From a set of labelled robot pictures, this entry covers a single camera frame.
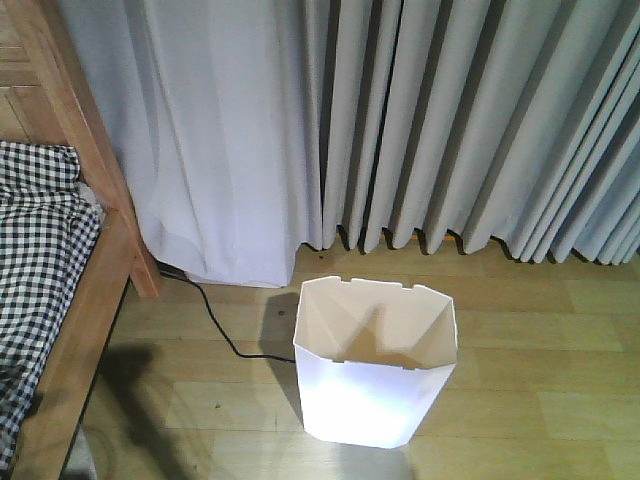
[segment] trash bin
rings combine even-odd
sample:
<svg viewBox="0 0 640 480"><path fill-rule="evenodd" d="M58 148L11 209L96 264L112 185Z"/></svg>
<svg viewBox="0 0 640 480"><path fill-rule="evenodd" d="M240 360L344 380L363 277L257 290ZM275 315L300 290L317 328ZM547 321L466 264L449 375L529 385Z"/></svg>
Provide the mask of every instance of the trash bin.
<svg viewBox="0 0 640 480"><path fill-rule="evenodd" d="M453 371L453 299L422 285L325 277L302 284L293 338L304 429L394 448Z"/></svg>

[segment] power cord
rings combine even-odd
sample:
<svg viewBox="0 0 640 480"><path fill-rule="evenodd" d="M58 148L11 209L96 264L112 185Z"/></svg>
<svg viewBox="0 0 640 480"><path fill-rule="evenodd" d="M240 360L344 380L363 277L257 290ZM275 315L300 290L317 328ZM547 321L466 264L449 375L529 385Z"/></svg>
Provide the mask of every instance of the power cord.
<svg viewBox="0 0 640 480"><path fill-rule="evenodd" d="M209 298L207 297L207 294L205 293L205 291L202 289L200 285L198 285L196 282L189 280L187 277L178 275L173 272L168 272L163 269L160 269L160 275L162 275L163 277L171 278L173 280L178 280L180 282L188 283L189 285L198 289L198 291L200 292L200 295L202 295L202 298L204 299L204 304L207 307L207 312L209 312L209 317L211 317L211 320L213 320L213 323L215 324L216 327L218 327L218 330L220 331L224 339L227 341L227 343L231 347L231 350L233 350L233 353L235 353L237 356L242 358L266 358L269 360L278 360L279 362L296 363L296 361L291 358L280 357L278 355L271 355L270 353L250 354L250 353L240 352L238 348L235 346L235 344L233 343L233 340L231 340L229 335L227 335L227 332L224 331L224 328L222 328L222 325L220 325L220 322L218 321L216 316L213 314L213 309L211 308L211 304L209 303Z"/></svg>

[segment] black and white gingham blanket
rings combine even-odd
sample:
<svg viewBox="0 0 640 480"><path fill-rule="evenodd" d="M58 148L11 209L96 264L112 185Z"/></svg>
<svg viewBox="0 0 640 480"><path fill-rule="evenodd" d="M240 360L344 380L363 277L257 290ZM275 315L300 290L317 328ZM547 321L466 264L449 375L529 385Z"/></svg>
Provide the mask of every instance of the black and white gingham blanket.
<svg viewBox="0 0 640 480"><path fill-rule="evenodd" d="M98 237L75 150L0 141L0 477Z"/></svg>

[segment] wooden slat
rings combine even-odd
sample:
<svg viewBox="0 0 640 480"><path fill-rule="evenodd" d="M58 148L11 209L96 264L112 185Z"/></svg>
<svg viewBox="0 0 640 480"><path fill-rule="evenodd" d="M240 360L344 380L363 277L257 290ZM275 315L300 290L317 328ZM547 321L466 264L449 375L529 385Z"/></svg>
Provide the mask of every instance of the wooden slat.
<svg viewBox="0 0 640 480"><path fill-rule="evenodd" d="M19 45L18 32L13 28L4 2L0 0L0 46L15 47Z"/></svg>
<svg viewBox="0 0 640 480"><path fill-rule="evenodd" d="M39 84L38 76L29 62L0 63L0 87Z"/></svg>
<svg viewBox="0 0 640 480"><path fill-rule="evenodd" d="M6 0L5 4L68 143L78 149L87 183L122 213L135 245L131 277L136 289L142 296L158 296L157 265L140 236L129 190L55 2Z"/></svg>
<svg viewBox="0 0 640 480"><path fill-rule="evenodd" d="M0 88L0 138L21 142L28 136L11 106L11 94L10 88Z"/></svg>
<svg viewBox="0 0 640 480"><path fill-rule="evenodd" d="M22 47L6 47L0 45L0 61L3 62L26 62L29 60L27 52Z"/></svg>
<svg viewBox="0 0 640 480"><path fill-rule="evenodd" d="M13 87L7 98L30 142L66 143L64 132L42 87Z"/></svg>
<svg viewBox="0 0 640 480"><path fill-rule="evenodd" d="M133 263L127 230L110 212L38 384L42 403L20 430L12 480L60 475Z"/></svg>

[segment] gray curtain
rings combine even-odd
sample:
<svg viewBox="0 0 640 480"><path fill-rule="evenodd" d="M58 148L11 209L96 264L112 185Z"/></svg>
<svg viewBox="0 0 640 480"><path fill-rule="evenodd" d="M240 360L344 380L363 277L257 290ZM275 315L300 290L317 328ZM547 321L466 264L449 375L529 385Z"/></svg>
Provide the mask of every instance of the gray curtain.
<svg viewBox="0 0 640 480"><path fill-rule="evenodd" d="M640 244L640 0L59 0L152 253L286 285L336 227Z"/></svg>
<svg viewBox="0 0 640 480"><path fill-rule="evenodd" d="M637 1L309 0L304 17L322 247L341 224L367 252L388 228L430 253L450 230L467 252L495 236L521 260L630 260Z"/></svg>

